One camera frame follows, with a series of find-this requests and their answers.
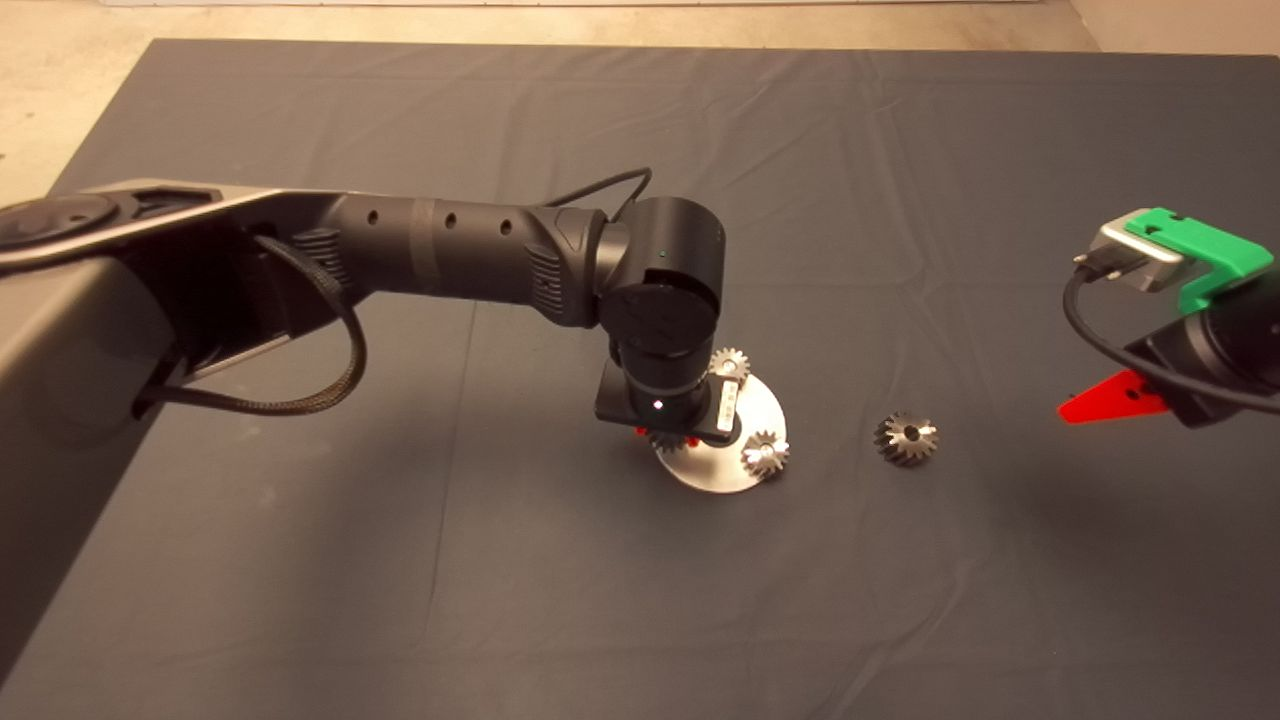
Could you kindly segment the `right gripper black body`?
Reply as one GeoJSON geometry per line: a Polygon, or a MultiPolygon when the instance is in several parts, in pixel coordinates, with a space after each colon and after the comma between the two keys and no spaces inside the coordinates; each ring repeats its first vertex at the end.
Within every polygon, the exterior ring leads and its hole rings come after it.
{"type": "MultiPolygon", "coordinates": [[[[1271,331],[1230,331],[1219,322],[1172,322],[1130,342],[1125,350],[1160,366],[1165,375],[1261,397],[1272,405],[1263,414],[1277,415],[1277,334],[1271,331]]],[[[1247,410],[1148,372],[1140,374],[1185,427],[1208,427],[1247,410]]]]}

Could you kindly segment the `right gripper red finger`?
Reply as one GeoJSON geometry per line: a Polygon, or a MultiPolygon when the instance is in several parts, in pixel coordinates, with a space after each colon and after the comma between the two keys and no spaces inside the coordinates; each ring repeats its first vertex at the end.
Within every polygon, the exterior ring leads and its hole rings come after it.
{"type": "Polygon", "coordinates": [[[1074,395],[1059,406],[1059,418],[1068,424],[1093,424],[1170,413],[1165,398],[1147,379],[1123,370],[1074,395]]]}

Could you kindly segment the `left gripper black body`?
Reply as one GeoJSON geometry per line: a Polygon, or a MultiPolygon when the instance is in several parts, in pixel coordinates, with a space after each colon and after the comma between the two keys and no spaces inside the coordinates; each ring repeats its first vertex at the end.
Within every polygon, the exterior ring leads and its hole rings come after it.
{"type": "Polygon", "coordinates": [[[695,368],[695,357],[622,357],[602,370],[595,418],[622,427],[646,427],[653,447],[727,445],[735,433],[740,382],[695,368]]]}

